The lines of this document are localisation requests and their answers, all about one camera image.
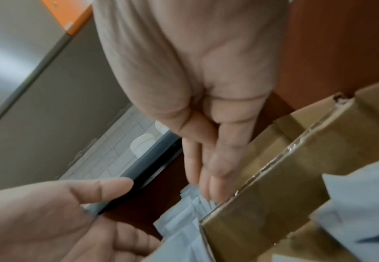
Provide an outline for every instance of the brown table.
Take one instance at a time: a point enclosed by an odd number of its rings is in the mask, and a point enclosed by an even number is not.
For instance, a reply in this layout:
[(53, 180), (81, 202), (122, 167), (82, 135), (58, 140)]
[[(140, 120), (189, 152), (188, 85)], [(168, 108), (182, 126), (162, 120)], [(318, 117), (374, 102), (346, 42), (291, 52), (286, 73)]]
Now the brown table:
[[(255, 135), (273, 120), (336, 92), (352, 95), (379, 81), (379, 0), (294, 0), (279, 83)], [(158, 235), (153, 222), (187, 184), (179, 156), (140, 194), (108, 216)]]

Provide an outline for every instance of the person's left hand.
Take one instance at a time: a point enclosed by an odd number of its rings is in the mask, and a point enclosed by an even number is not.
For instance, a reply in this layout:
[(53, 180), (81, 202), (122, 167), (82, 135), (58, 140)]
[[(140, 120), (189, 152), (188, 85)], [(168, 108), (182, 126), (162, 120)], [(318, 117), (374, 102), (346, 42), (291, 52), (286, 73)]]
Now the person's left hand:
[(127, 193), (128, 178), (45, 182), (0, 191), (0, 261), (141, 261), (159, 241), (80, 204)]

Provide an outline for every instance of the orange panel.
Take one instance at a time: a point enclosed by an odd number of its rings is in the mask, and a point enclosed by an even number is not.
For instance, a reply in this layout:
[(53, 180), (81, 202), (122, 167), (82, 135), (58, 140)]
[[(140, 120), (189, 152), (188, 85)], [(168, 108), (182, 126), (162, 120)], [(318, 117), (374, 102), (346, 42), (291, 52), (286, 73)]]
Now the orange panel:
[(68, 34), (74, 35), (92, 15), (92, 0), (42, 0)]

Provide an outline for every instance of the palm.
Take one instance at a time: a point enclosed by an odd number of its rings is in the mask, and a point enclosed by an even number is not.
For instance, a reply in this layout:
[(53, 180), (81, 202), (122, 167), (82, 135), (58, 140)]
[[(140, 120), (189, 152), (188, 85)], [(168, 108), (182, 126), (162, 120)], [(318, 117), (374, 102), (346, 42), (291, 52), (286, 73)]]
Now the palm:
[(275, 85), (286, 0), (95, 1), (107, 59), (144, 113), (181, 135), (188, 180), (225, 200)]
[(51, 182), (0, 191), (0, 261), (139, 261), (158, 246), (154, 237), (80, 207), (118, 197), (132, 184)]

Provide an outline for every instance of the person's right hand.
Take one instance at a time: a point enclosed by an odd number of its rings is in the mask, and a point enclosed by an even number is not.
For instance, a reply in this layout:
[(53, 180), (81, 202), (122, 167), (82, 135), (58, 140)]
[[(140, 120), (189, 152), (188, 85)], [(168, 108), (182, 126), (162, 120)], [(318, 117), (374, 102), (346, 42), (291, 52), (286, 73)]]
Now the person's right hand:
[(183, 137), (206, 199), (230, 196), (273, 89), (287, 0), (96, 0), (107, 59), (130, 100)]

